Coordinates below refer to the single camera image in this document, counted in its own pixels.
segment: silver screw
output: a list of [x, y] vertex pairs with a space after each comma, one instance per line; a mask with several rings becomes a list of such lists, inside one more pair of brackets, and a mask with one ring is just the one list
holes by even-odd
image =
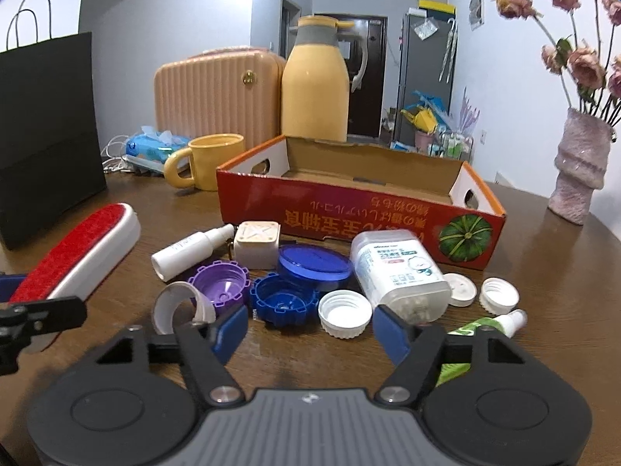
[[403, 403], [410, 398], [410, 391], [405, 387], [391, 385], [380, 391], [380, 398], [388, 403]]
[[209, 397], [216, 403], [233, 403], [241, 397], [241, 392], [230, 385], [220, 385], [209, 393]]

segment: peach suitcase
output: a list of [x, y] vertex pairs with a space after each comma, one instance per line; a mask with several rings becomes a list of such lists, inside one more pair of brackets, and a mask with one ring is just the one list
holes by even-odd
[[280, 134], [280, 91], [286, 61], [267, 49], [206, 51], [155, 73], [158, 131], [196, 138], [239, 133], [246, 149]]

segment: red bristle pad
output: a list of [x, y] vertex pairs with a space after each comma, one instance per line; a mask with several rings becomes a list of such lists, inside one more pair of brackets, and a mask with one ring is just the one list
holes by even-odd
[[119, 224], [124, 213], [125, 207], [115, 203], [82, 221], [28, 274], [9, 302], [46, 299], [97, 242]]

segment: bottle label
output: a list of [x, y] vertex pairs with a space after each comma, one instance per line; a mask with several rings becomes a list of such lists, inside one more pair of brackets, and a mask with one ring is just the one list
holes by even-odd
[[463, 325], [455, 331], [451, 331], [449, 335], [474, 336], [476, 328], [482, 325], [490, 325], [492, 327], [495, 327], [496, 329], [498, 329], [498, 331], [504, 334], [504, 329], [502, 328], [502, 324], [500, 322], [494, 319], [490, 319], [488, 317], [483, 317], [482, 319], [478, 319], [474, 322]]
[[418, 240], [371, 243], [361, 250], [356, 262], [356, 276], [363, 286], [372, 289], [376, 307], [388, 292], [409, 286], [442, 282], [444, 276]]
[[170, 246], [170, 249], [172, 249], [175, 252], [177, 252], [179, 250], [185, 249], [185, 247], [187, 247], [189, 245], [193, 245], [195, 243], [202, 242], [204, 239], [205, 239], [205, 235], [203, 233], [201, 233], [201, 232], [194, 233], [193, 235], [190, 235], [187, 238], [184, 238], [183, 240], [179, 240], [179, 242], [176, 242], [176, 243], [172, 244]]

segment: pumpkin image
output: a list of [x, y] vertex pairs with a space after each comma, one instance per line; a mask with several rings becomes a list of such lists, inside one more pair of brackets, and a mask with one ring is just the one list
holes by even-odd
[[480, 216], [459, 216], [440, 232], [440, 252], [456, 263], [483, 254], [492, 240], [492, 227]]

